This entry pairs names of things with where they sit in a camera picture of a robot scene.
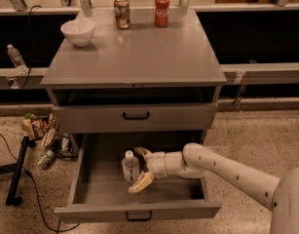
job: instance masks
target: gray cabinet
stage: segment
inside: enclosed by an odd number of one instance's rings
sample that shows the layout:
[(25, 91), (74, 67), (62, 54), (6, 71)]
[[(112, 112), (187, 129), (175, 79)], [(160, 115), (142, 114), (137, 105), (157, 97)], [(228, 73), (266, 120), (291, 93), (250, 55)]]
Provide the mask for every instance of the gray cabinet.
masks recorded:
[(64, 41), (42, 81), (79, 150), (68, 204), (56, 214), (65, 222), (214, 217), (220, 203), (209, 201), (203, 179), (168, 177), (128, 193), (125, 152), (202, 142), (226, 84), (194, 10), (170, 10), (167, 28), (154, 26), (154, 10), (131, 14), (131, 29), (118, 30), (112, 10), (92, 9), (91, 44)]

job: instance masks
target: black metal stand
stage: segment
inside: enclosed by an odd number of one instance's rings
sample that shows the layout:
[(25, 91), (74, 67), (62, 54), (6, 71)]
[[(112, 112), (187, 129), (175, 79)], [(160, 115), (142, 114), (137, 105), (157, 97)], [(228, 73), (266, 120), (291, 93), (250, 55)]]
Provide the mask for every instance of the black metal stand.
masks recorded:
[(34, 146), (35, 146), (35, 141), (29, 140), (29, 137), (25, 136), (22, 140), (19, 158), (17, 162), (14, 164), (0, 166), (0, 175), (14, 172), (9, 195), (6, 200), (7, 206), (19, 206), (22, 203), (22, 198), (16, 197), (16, 193), (19, 187), (19, 180), (20, 180), (20, 175), (21, 175), (26, 149), (27, 147), (34, 147)]

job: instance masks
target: small bottle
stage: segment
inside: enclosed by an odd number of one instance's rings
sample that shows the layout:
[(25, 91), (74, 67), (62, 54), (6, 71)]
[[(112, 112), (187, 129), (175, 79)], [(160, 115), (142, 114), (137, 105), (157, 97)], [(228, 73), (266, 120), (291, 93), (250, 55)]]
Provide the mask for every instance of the small bottle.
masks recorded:
[(38, 162), (38, 166), (42, 169), (46, 169), (55, 159), (55, 153), (50, 149)]
[(9, 44), (7, 46), (7, 54), (11, 58), (15, 69), (18, 71), (19, 74), (26, 74), (28, 73), (29, 69), (24, 63), (23, 58), (20, 55), (20, 52), (18, 49), (14, 48), (12, 44)]
[(139, 162), (137, 157), (133, 156), (132, 151), (126, 152), (126, 157), (122, 161), (124, 178), (130, 184), (135, 183), (139, 177)]

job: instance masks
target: closed drawer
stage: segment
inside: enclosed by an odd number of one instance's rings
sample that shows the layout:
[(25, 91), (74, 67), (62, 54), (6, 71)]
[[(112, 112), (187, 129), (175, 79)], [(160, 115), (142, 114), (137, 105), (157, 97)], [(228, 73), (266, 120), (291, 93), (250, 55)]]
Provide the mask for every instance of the closed drawer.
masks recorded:
[(55, 106), (67, 133), (114, 133), (134, 131), (207, 130), (217, 104), (146, 104)]
[(129, 194), (121, 167), (124, 153), (134, 146), (174, 151), (197, 138), (194, 132), (86, 135), (68, 205), (56, 208), (56, 215), (70, 223), (214, 217), (221, 205), (208, 200), (203, 179), (156, 179), (140, 193)]

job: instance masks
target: cabinet top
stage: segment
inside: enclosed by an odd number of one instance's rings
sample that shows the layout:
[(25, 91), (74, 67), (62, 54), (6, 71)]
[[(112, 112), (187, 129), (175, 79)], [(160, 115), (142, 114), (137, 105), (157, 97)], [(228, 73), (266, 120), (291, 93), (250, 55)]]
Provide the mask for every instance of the cabinet top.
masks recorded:
[(167, 27), (155, 10), (131, 9), (131, 27), (117, 29), (114, 10), (92, 8), (78, 18), (95, 22), (85, 47), (64, 40), (41, 84), (63, 87), (222, 85), (226, 78), (196, 12), (171, 8)]

